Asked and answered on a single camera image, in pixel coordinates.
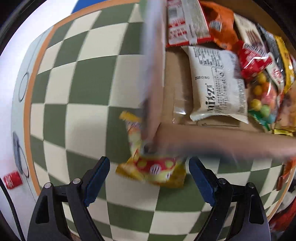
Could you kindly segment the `yellow panda chips bag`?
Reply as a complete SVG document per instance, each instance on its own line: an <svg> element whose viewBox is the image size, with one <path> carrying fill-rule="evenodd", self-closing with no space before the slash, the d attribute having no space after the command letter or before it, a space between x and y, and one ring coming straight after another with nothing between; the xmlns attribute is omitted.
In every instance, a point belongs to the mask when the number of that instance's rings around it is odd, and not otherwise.
<svg viewBox="0 0 296 241"><path fill-rule="evenodd" d="M119 118L125 122L131 156L118 165L116 174L143 183L182 188L186 177L185 159L181 157L145 154L140 129L142 120L123 111Z"/></svg>

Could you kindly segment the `white silver biscuit packet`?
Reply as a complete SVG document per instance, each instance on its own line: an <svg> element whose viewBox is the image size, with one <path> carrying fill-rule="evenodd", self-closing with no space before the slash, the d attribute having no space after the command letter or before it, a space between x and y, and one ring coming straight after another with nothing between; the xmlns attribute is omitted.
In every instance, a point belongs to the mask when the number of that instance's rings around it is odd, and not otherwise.
<svg viewBox="0 0 296 241"><path fill-rule="evenodd" d="M248 124L246 90L237 55L199 45L182 49L189 58L192 78L190 119L229 116Z"/></svg>

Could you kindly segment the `colourful candy balls bag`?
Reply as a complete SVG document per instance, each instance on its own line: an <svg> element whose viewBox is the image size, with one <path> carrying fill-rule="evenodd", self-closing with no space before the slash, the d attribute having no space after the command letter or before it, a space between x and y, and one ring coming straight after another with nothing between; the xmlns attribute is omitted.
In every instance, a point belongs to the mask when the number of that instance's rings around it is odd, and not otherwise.
<svg viewBox="0 0 296 241"><path fill-rule="evenodd" d="M248 86L248 113L270 133L278 115L278 88L267 71L259 73Z"/></svg>

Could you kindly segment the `red crinkled snack packet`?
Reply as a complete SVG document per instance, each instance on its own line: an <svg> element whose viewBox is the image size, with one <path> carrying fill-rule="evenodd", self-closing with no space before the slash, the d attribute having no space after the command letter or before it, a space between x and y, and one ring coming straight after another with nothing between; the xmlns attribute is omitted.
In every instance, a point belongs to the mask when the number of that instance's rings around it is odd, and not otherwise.
<svg viewBox="0 0 296 241"><path fill-rule="evenodd" d="M235 50L239 59L241 75L246 83L272 63L272 58L262 48L238 41Z"/></svg>

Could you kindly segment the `red white small snack packet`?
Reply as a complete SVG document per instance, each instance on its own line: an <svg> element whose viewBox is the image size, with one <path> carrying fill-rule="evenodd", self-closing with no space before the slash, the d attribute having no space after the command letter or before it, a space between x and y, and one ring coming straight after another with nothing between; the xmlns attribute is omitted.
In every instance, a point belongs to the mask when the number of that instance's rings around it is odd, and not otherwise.
<svg viewBox="0 0 296 241"><path fill-rule="evenodd" d="M273 54L271 52L268 52L268 56L272 60L272 62L266 67L266 70L269 76L272 78L272 81L275 83L278 89L278 93L282 94L285 88L285 81L283 75L278 65L276 64Z"/></svg>

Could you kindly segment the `yellow snack packet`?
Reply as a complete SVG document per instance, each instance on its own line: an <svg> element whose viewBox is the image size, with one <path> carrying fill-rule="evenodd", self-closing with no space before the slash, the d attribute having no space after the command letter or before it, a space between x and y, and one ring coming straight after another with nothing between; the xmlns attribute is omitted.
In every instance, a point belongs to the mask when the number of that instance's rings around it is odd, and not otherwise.
<svg viewBox="0 0 296 241"><path fill-rule="evenodd" d="M283 93L287 93L287 91L295 81L295 72L293 69L292 61L290 59L289 51L285 46L285 42L280 36L274 36L274 39L278 46L285 70L285 87Z"/></svg>

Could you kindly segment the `black snack packet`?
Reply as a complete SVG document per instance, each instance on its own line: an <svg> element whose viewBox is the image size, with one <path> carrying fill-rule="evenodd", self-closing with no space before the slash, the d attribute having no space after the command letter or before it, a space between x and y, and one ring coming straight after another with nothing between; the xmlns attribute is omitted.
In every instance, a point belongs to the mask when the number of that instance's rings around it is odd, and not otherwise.
<svg viewBox="0 0 296 241"><path fill-rule="evenodd" d="M279 70L285 79L285 68L283 65L283 60L278 48L278 45L276 43L275 37L272 33L267 31L264 27L262 27L260 24L256 24L257 30L259 31L261 38L265 44L265 47L268 52L271 52L274 56L275 62L277 66L279 67Z"/></svg>

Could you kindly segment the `red white label packet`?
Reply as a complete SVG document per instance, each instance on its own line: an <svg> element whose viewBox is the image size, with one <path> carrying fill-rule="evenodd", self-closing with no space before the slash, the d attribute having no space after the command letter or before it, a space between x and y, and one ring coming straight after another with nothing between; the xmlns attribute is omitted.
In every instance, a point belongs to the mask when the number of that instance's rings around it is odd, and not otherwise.
<svg viewBox="0 0 296 241"><path fill-rule="evenodd" d="M198 0L167 1L167 47L204 44L213 40Z"/></svg>

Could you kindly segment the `orange cake snack packet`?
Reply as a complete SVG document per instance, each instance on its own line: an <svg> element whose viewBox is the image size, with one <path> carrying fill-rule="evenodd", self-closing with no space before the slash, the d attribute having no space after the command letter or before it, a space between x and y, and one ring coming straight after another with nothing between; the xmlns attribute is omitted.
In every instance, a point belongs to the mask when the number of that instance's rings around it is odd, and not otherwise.
<svg viewBox="0 0 296 241"><path fill-rule="evenodd" d="M234 30L234 12L212 1L200 1L200 4L213 42L222 49L232 50L238 42Z"/></svg>

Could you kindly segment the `yellow egg snack bag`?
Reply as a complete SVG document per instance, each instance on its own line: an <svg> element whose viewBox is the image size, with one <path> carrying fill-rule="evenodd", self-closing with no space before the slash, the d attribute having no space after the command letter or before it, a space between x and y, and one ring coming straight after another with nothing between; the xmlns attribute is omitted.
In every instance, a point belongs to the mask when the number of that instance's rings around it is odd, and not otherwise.
<svg viewBox="0 0 296 241"><path fill-rule="evenodd" d="M295 88L285 95L279 115L273 128L275 135L294 136L295 133Z"/></svg>

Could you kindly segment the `white chocolate wafer packet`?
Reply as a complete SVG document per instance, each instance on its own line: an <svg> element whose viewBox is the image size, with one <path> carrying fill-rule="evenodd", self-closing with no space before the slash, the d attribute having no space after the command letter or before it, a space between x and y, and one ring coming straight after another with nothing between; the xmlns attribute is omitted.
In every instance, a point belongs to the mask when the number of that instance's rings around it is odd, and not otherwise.
<svg viewBox="0 0 296 241"><path fill-rule="evenodd" d="M263 40L257 30L255 23L236 13L234 13L234 22L241 39L245 43L254 45L266 51Z"/></svg>

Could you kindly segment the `red cola can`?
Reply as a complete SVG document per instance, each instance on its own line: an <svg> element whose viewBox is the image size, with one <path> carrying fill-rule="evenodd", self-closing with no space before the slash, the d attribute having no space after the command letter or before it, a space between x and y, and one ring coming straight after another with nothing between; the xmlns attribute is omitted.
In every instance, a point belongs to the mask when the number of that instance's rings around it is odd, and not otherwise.
<svg viewBox="0 0 296 241"><path fill-rule="evenodd" d="M11 190L23 184L22 178L18 171L13 171L3 177L7 189Z"/></svg>

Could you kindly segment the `blue smartphone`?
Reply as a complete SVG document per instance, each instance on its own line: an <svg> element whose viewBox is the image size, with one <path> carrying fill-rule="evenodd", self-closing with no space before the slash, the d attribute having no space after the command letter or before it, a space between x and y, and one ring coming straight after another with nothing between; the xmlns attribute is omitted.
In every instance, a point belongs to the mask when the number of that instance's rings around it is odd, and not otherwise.
<svg viewBox="0 0 296 241"><path fill-rule="evenodd" d="M21 174L23 174L21 158L20 158L20 144L19 144L18 136L15 132L13 132L13 151L14 151L16 167L18 171Z"/></svg>

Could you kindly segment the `cardboard box with blue print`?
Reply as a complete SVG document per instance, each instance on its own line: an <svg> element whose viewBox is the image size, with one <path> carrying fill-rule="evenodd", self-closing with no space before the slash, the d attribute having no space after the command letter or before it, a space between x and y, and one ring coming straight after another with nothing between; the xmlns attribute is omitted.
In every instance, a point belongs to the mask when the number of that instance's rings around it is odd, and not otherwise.
<svg viewBox="0 0 296 241"><path fill-rule="evenodd" d="M255 121L214 115L190 120L200 96L214 101L216 80L238 82L238 65L203 66L197 76L180 48L165 48L166 2L146 1L138 88L142 97L142 149L145 153L226 157L238 161L295 157L295 138L266 133Z"/></svg>

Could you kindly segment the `green checkered table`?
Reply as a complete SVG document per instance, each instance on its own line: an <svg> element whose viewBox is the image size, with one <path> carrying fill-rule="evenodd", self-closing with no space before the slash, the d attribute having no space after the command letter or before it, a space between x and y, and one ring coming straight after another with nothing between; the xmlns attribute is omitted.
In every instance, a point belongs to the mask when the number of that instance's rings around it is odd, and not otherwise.
<svg viewBox="0 0 296 241"><path fill-rule="evenodd" d="M264 15L252 1L212 2L245 18L247 7ZM128 111L142 120L138 79L145 3L99 4L34 40L16 81L12 117L13 125L21 128L14 132L34 200L45 184L70 184L106 156L109 173L87 208L104 240L194 240L211 206L189 172L188 157L160 155L186 160L182 188L143 183L115 172L131 156L120 114ZM282 160L203 156L200 161L230 184L253 183L268 218L278 215L289 195L294 171L281 189L276 187Z"/></svg>

